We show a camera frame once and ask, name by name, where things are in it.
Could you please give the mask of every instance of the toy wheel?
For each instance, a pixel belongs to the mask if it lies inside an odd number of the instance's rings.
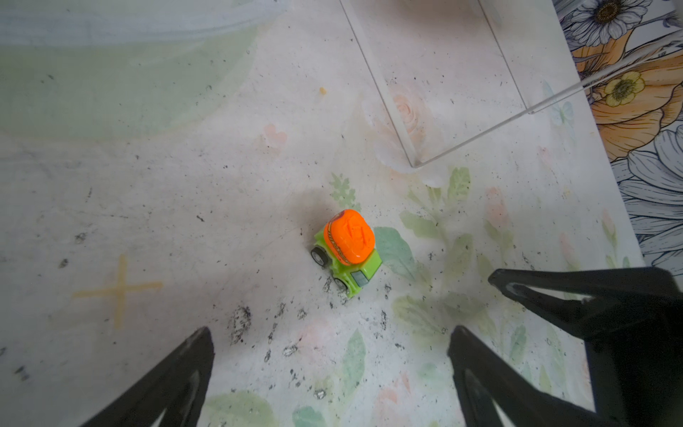
[[[313,248],[313,250],[311,250],[311,257],[313,257],[313,261],[318,263],[318,265],[321,267],[326,267],[327,264],[330,263],[330,257],[327,256],[325,249],[321,248],[320,246],[316,246]]]
[[[340,290],[348,290],[348,287],[343,280],[335,277],[335,283],[337,284],[337,286],[339,286]]]

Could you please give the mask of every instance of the white flower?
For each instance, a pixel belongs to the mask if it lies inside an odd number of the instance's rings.
[[[562,20],[571,46],[598,46],[618,39],[643,19],[652,0],[586,0]]]

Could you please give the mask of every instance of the dirt speck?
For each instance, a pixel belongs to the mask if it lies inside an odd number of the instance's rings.
[[[277,314],[275,315],[275,318],[277,319],[278,317],[282,316],[285,314],[285,303],[280,303],[280,307],[277,310]]]
[[[31,378],[31,376],[26,372],[26,367],[25,366],[20,366],[19,369],[14,371],[16,375],[19,375],[19,379],[21,381],[26,381],[27,379]]]
[[[242,336],[251,327],[251,312],[249,307],[237,307],[235,314],[232,316],[232,323],[234,330],[232,331],[232,344],[237,344],[241,341]]]
[[[331,283],[332,283],[332,276],[328,276],[327,280],[325,281],[325,285],[323,285],[323,287],[322,287],[322,291],[325,293],[329,293]]]
[[[268,344],[273,342],[273,334],[275,333],[275,328],[277,328],[277,323],[273,323],[273,330],[270,331],[270,334],[268,335]]]
[[[291,345],[289,347],[285,347],[285,349],[282,350],[282,354],[285,357],[289,357],[289,356],[293,355],[294,353],[296,353],[297,350],[298,350],[298,347],[296,346],[296,344],[294,344],[294,345]]]

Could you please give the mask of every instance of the floral tablecloth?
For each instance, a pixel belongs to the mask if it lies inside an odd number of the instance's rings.
[[[462,425],[445,355],[456,325],[592,408],[582,343],[486,283],[500,267],[643,265],[585,97],[414,171],[338,2],[293,1],[248,38],[238,59],[220,42],[124,58],[164,68],[168,87],[232,61],[174,120],[146,126],[129,107],[131,130],[1,136],[6,424],[84,422],[202,325],[216,348],[202,426]],[[35,84],[75,84],[46,74]],[[438,105],[413,83],[390,90],[426,141]],[[384,262],[348,301],[309,255],[344,208]]]

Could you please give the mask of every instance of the pink flower print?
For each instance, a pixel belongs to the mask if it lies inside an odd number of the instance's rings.
[[[486,219],[496,228],[506,228],[510,225],[503,193],[497,187],[486,189]]]
[[[383,387],[375,399],[374,424],[377,427],[411,427],[413,412],[408,376],[401,373],[390,386]]]
[[[609,216],[607,209],[602,210],[602,226],[604,227],[605,233],[609,233],[610,236],[613,236],[614,233],[617,232],[614,221],[612,221],[612,217]]]
[[[264,135],[266,136],[266,143],[268,147],[281,148],[285,146],[287,142],[287,134],[284,132],[277,132],[274,124],[269,124],[263,128]]]
[[[562,256],[567,262],[569,269],[571,271],[579,270],[579,260],[576,259],[574,247],[569,243],[569,237],[567,237],[566,233],[560,233],[559,235],[559,248],[562,251]]]

